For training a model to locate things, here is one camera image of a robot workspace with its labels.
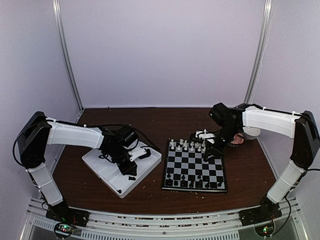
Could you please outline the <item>black chess piece king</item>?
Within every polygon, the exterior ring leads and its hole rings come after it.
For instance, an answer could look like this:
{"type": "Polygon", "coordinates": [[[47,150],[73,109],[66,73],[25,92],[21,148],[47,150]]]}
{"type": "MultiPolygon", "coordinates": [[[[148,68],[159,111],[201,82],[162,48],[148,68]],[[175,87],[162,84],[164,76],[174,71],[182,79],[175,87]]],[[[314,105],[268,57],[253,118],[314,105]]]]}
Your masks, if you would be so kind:
{"type": "Polygon", "coordinates": [[[200,179],[199,181],[197,181],[195,186],[201,189],[203,187],[203,180],[200,179]]]}

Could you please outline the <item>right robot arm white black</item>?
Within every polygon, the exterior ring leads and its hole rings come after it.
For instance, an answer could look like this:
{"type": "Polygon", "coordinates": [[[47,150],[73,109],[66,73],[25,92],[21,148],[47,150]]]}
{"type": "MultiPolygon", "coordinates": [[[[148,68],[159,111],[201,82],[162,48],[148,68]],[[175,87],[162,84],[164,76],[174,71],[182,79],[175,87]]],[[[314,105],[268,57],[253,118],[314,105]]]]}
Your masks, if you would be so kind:
{"type": "Polygon", "coordinates": [[[270,164],[273,168],[282,167],[256,210],[259,220],[268,220],[276,212],[275,205],[295,188],[319,152],[320,134],[314,114],[309,110],[269,109],[254,103],[228,107],[220,102],[213,105],[208,115],[220,127],[212,146],[217,152],[245,128],[261,130],[258,140],[270,164]]]}

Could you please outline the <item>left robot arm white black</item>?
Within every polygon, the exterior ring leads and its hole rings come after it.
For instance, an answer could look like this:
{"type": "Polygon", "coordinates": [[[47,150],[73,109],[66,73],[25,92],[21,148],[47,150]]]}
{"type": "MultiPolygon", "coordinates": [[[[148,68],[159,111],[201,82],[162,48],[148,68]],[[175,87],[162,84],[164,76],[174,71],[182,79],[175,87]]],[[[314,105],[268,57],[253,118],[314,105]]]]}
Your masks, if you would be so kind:
{"type": "Polygon", "coordinates": [[[122,175],[136,176],[138,166],[130,145],[138,140],[135,130],[120,124],[118,130],[109,125],[85,125],[56,120],[42,111],[35,112],[13,142],[12,156],[36,183],[49,210],[61,222],[72,218],[72,211],[48,170],[45,151],[48,145],[79,146],[99,150],[111,158],[122,175]]]}

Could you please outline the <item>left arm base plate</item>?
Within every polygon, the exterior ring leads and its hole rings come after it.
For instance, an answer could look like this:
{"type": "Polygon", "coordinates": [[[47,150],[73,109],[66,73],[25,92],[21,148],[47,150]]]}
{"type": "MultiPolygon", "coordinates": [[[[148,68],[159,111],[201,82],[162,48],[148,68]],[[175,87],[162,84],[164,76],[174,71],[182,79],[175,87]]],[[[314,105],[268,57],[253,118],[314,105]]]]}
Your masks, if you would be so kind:
{"type": "Polygon", "coordinates": [[[90,213],[85,210],[65,206],[52,206],[46,211],[45,217],[76,227],[86,227],[90,213]]]}

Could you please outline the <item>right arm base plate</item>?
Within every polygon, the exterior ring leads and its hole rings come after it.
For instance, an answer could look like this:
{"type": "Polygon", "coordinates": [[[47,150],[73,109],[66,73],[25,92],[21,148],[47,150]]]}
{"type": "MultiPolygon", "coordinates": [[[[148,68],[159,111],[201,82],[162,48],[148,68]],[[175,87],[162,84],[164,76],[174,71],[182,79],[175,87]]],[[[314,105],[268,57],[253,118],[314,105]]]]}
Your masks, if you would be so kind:
{"type": "Polygon", "coordinates": [[[260,206],[241,210],[239,212],[239,218],[243,227],[271,221],[272,218],[279,218],[281,216],[282,211],[280,209],[276,209],[272,212],[263,212],[260,206]]]}

